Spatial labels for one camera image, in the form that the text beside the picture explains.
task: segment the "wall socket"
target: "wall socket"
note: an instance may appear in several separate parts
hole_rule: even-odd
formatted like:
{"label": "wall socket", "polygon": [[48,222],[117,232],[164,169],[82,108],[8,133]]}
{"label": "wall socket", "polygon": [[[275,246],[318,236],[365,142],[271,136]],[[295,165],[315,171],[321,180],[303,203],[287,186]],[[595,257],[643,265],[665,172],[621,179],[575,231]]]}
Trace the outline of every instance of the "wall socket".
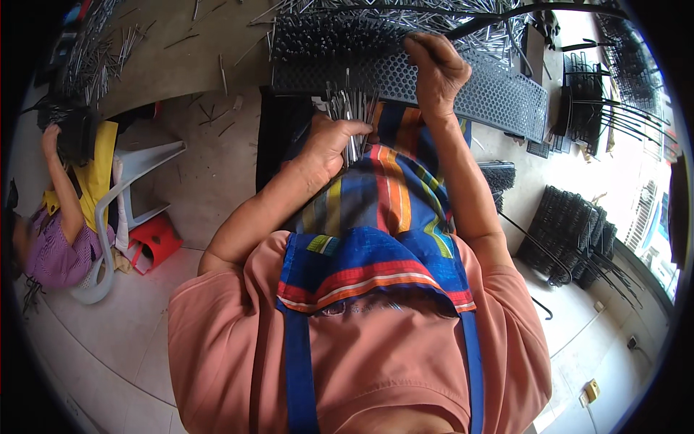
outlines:
{"label": "wall socket", "polygon": [[581,392],[581,396],[578,397],[578,401],[581,403],[581,407],[585,408],[588,405],[588,393],[584,390]]}

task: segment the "bundle of metal rods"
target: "bundle of metal rods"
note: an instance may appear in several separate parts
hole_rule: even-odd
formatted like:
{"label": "bundle of metal rods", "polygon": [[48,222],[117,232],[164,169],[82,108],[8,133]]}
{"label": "bundle of metal rods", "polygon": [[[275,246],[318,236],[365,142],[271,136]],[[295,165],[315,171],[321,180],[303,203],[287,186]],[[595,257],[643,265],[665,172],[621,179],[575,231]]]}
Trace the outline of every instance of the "bundle of metal rods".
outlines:
{"label": "bundle of metal rods", "polygon": [[[345,86],[338,88],[337,84],[325,84],[327,96],[328,116],[334,121],[338,119],[360,120],[371,125],[378,104],[378,91],[374,91],[371,98],[358,87],[351,87],[349,83],[349,68],[345,71]],[[366,148],[366,136],[350,136],[347,146],[342,151],[342,167],[350,167],[364,157]]]}
{"label": "bundle of metal rods", "polygon": [[[251,20],[249,25],[272,23],[273,21],[263,18],[270,12],[277,13],[298,13],[312,14],[316,12],[331,13],[344,6],[372,6],[374,0],[280,0],[275,6],[268,9],[265,13]],[[504,13],[511,9],[519,8],[523,5],[522,0],[379,0],[379,4],[384,6],[425,6],[441,10],[455,10],[459,12],[477,13]],[[430,12],[417,12],[413,10],[392,10],[392,9],[365,9],[365,10],[342,10],[333,12],[338,15],[352,15],[380,19],[400,26],[409,27],[412,31],[422,31],[428,33],[443,34],[461,26],[473,19],[472,17],[453,18]],[[474,32],[460,40],[454,41],[456,49],[474,49],[486,53],[499,60],[504,66],[511,65],[511,59],[517,55],[514,44],[511,43],[512,37],[517,46],[521,45],[521,38],[528,23],[528,15],[519,15],[509,19],[509,27],[505,23],[498,22],[482,30]]]}
{"label": "bundle of metal rods", "polygon": [[74,73],[66,73],[63,92],[71,97],[82,95],[87,105],[91,105],[92,100],[103,98],[108,93],[108,81],[111,78],[120,79],[125,62],[130,58],[133,47],[144,39],[144,33],[136,24],[127,32],[122,29],[121,37],[123,43],[118,54],[111,52],[113,38],[98,41],[91,49],[76,50]]}
{"label": "bundle of metal rods", "polygon": [[111,49],[114,45],[111,35],[115,29],[106,37],[102,36],[103,27],[113,14],[114,7],[122,1],[103,0],[87,19],[62,78],[62,93],[66,96],[84,98],[87,105],[103,98],[108,93],[108,81],[111,78],[120,79],[133,47],[145,38],[149,27],[145,31],[137,24],[134,28],[128,27],[127,31],[121,28],[122,44],[120,52],[115,53]]}

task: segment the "woman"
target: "woman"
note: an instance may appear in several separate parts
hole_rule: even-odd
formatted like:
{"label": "woman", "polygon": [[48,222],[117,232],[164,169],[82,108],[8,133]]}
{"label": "woman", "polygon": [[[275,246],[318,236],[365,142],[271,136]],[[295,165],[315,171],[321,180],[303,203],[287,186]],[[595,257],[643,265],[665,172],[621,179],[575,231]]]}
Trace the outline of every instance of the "woman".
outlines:
{"label": "woman", "polygon": [[[18,270],[52,288],[79,283],[102,254],[99,237],[86,224],[77,191],[58,157],[58,134],[60,127],[49,125],[41,140],[51,176],[42,205],[31,218],[14,213],[12,232],[13,261]],[[109,242],[114,238],[109,226]]]}
{"label": "woman", "polygon": [[190,433],[522,433],[547,404],[540,321],[452,111],[471,68],[443,36],[404,43],[420,110],[384,107],[337,177],[375,131],[316,115],[171,295]]}

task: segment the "white plastic chair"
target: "white plastic chair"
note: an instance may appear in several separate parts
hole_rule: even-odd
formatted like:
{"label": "white plastic chair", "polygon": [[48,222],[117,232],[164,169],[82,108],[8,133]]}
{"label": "white plastic chair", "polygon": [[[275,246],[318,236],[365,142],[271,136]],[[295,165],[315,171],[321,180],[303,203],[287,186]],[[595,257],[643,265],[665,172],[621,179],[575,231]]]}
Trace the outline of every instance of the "white plastic chair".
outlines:
{"label": "white plastic chair", "polygon": [[[106,206],[116,199],[119,193],[123,192],[126,214],[128,216],[128,230],[135,228],[167,209],[171,205],[170,203],[148,211],[138,217],[133,217],[133,211],[130,206],[130,184],[155,167],[164,164],[166,161],[184,152],[186,148],[186,144],[180,140],[178,142],[163,144],[140,151],[120,151],[117,149],[114,152],[114,154],[123,161],[121,182],[114,185],[113,188],[101,198],[96,204],[94,211],[96,233],[99,236],[99,243],[101,244],[103,255],[94,261],[92,268],[84,279],[69,290],[70,294],[81,303],[93,304],[102,300],[111,290],[111,285],[113,283],[113,256],[111,255],[111,246],[106,232],[106,222],[103,219],[103,211],[106,209]],[[105,262],[105,272],[101,282],[97,282],[99,268],[102,262]]]}

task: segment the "blue apron strap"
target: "blue apron strap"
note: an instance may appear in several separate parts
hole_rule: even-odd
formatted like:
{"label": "blue apron strap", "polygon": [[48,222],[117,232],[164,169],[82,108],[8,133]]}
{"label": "blue apron strap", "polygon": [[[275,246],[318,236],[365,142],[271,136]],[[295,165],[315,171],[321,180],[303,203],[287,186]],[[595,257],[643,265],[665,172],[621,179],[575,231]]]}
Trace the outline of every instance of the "blue apron strap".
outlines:
{"label": "blue apron strap", "polygon": [[484,421],[484,389],[482,384],[482,354],[477,338],[474,312],[458,314],[465,336],[465,351],[468,354],[468,384],[470,386],[470,434],[482,433]]}
{"label": "blue apron strap", "polygon": [[285,376],[289,433],[319,434],[308,316],[288,309],[279,299],[277,309],[285,314]]}

